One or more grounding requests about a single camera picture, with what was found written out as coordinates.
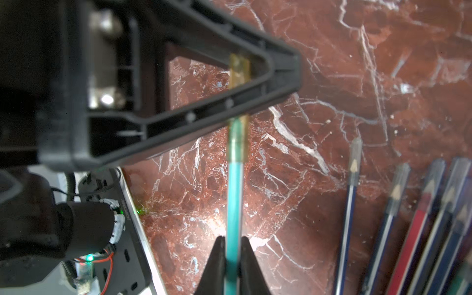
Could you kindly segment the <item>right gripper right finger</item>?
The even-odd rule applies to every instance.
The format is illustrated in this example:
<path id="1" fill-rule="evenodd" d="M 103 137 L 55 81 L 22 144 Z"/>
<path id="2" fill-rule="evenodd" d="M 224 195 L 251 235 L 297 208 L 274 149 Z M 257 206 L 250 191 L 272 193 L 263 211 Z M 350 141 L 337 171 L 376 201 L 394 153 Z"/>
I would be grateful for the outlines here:
<path id="1" fill-rule="evenodd" d="M 258 260 L 247 237 L 242 237 L 240 256 L 241 295 L 271 295 Z"/>

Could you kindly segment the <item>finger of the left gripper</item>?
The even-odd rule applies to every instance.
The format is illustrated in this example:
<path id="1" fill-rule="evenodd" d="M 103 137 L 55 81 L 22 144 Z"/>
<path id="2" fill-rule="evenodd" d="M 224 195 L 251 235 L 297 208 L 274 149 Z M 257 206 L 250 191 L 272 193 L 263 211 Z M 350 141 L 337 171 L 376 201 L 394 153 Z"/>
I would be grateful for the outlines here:
<path id="1" fill-rule="evenodd" d="M 301 87 L 301 55 L 208 1 L 57 1 L 38 160 L 61 172 L 130 165 Z M 230 55 L 251 79 L 229 88 Z"/>

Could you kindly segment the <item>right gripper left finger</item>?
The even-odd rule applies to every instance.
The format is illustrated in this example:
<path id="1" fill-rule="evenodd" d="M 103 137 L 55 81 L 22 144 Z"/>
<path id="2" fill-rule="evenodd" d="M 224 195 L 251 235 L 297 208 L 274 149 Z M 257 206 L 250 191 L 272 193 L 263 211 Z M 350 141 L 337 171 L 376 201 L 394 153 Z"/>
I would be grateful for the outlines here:
<path id="1" fill-rule="evenodd" d="M 226 271 L 225 237 L 218 236 L 215 240 L 210 256 L 195 295 L 223 295 L 224 278 Z"/>

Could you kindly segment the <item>blue striped pencil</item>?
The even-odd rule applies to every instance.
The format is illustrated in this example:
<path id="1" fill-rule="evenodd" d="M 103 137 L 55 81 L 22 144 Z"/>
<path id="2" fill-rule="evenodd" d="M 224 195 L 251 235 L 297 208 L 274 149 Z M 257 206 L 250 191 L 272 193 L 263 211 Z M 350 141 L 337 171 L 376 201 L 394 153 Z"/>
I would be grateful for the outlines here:
<path id="1" fill-rule="evenodd" d="M 393 222 L 399 212 L 401 198 L 403 197 L 406 185 L 408 184 L 410 172 L 411 168 L 408 163 L 402 163 L 396 167 L 392 187 L 387 199 L 387 205 L 376 237 L 376 243 L 374 244 L 372 256 L 361 284 L 361 295 L 374 294 L 377 273 L 382 262 Z"/>

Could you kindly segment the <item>yellow pencil cap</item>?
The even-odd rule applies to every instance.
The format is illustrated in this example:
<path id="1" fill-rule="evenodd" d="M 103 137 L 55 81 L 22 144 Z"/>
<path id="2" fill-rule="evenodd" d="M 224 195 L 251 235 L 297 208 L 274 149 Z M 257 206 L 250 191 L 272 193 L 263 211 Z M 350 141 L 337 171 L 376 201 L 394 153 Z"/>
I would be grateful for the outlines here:
<path id="1" fill-rule="evenodd" d="M 230 55 L 229 88 L 246 84 L 251 79 L 250 61 L 241 55 Z M 250 116 L 232 118 L 228 124 L 227 158 L 230 163 L 245 163 L 248 158 L 248 131 Z"/>

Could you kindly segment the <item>dark blue pencil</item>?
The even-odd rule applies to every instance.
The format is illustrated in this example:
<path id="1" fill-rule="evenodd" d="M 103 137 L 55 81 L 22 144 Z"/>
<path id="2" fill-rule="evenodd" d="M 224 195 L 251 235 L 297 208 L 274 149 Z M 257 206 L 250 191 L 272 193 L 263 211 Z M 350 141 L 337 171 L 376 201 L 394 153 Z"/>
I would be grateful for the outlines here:
<path id="1" fill-rule="evenodd" d="M 344 294 L 344 282 L 349 255 L 350 233 L 352 229 L 352 220 L 355 209 L 356 190 L 360 177 L 362 148 L 363 140 L 360 137 L 355 138 L 350 145 L 350 158 L 348 164 L 347 177 L 347 196 L 344 210 L 344 219 L 342 224 L 342 235 L 338 251 L 336 276 L 334 279 L 333 286 L 334 295 Z"/>

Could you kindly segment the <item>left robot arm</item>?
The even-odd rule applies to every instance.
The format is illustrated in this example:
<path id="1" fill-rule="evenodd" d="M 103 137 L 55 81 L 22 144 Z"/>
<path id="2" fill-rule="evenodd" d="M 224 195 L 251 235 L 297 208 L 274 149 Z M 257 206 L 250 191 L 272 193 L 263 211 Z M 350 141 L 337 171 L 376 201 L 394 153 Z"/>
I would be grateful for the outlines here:
<path id="1" fill-rule="evenodd" d="M 170 107 L 177 57 L 247 80 Z M 56 204 L 28 167 L 82 172 L 158 156 L 301 88 L 301 54 L 208 1 L 1 2 L 1 286 L 42 281 L 114 241 L 120 208 Z"/>

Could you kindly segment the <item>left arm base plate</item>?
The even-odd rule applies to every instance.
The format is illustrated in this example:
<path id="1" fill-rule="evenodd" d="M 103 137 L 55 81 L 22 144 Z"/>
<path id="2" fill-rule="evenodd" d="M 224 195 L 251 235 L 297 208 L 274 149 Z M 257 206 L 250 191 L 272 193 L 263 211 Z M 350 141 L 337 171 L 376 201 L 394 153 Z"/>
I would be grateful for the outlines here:
<path id="1" fill-rule="evenodd" d="M 166 295 L 168 292 L 140 222 L 140 209 L 132 200 L 122 170 L 90 172 L 78 184 L 80 193 L 100 189 L 105 189 L 103 194 L 83 197 L 82 201 L 116 200 L 125 218 L 121 238 L 113 247 L 113 269 L 109 269 L 110 262 L 95 265 L 100 288 L 103 290 L 108 281 L 107 295 Z"/>

